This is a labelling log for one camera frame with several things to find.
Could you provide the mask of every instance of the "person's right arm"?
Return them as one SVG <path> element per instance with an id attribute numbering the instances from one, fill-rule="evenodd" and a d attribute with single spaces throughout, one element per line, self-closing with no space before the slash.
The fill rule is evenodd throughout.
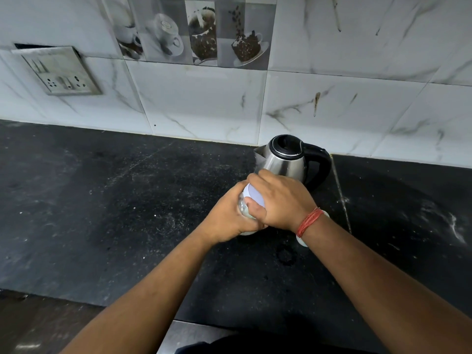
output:
<path id="1" fill-rule="evenodd" d="M 316 207 L 297 180 L 261 170 L 249 182 L 265 208 L 245 198 L 266 225 L 296 232 Z M 353 305 L 394 354 L 472 353 L 472 320 L 369 249 L 325 215 L 303 234 Z"/>

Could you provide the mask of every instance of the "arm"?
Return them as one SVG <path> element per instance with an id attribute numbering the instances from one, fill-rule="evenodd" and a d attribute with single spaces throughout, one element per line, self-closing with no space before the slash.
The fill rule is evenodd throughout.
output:
<path id="1" fill-rule="evenodd" d="M 237 208 L 246 184 L 240 182 L 230 189 L 185 240 L 87 324 L 61 353 L 156 353 L 210 248 L 263 227 Z"/>
<path id="2" fill-rule="evenodd" d="M 267 170 L 251 174 L 266 208 L 246 198 L 249 213 L 296 232 L 316 207 L 298 181 Z M 333 274 L 364 320 L 392 353 L 472 353 L 472 320 L 321 215 L 304 242 Z"/>

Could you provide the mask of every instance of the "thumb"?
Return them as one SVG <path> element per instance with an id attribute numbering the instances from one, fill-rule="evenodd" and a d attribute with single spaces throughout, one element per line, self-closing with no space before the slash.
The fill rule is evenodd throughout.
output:
<path id="1" fill-rule="evenodd" d="M 244 201 L 247 205 L 247 209 L 249 210 L 249 214 L 255 217 L 257 220 L 265 223 L 264 220 L 267 216 L 266 209 L 263 208 L 261 205 L 259 205 L 256 201 L 254 201 L 250 197 L 245 197 Z"/>

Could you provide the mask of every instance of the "hand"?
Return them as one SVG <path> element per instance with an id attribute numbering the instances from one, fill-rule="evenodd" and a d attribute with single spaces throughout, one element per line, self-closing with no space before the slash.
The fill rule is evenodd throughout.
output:
<path id="1" fill-rule="evenodd" d="M 247 218 L 239 211 L 239 194 L 247 184 L 247 180 L 241 181 L 229 189 L 198 226 L 212 244 L 229 241 L 242 232 L 258 231 L 264 228 L 262 223 Z"/>
<path id="2" fill-rule="evenodd" d="M 247 179 L 261 193 L 265 203 L 263 208 L 245 197 L 249 213 L 266 225 L 296 233 L 298 226 L 316 207 L 310 193 L 298 180 L 274 175 L 266 169 L 259 171 L 259 175 L 249 174 Z"/>

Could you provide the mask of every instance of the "person's left arm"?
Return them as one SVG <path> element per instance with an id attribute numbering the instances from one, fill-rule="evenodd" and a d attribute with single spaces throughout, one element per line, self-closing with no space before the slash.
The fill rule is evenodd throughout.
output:
<path id="1" fill-rule="evenodd" d="M 87 324 L 61 354 L 156 353 L 210 248 L 263 227 L 239 212 L 237 200 L 246 184 L 231 188 L 186 239 Z"/>

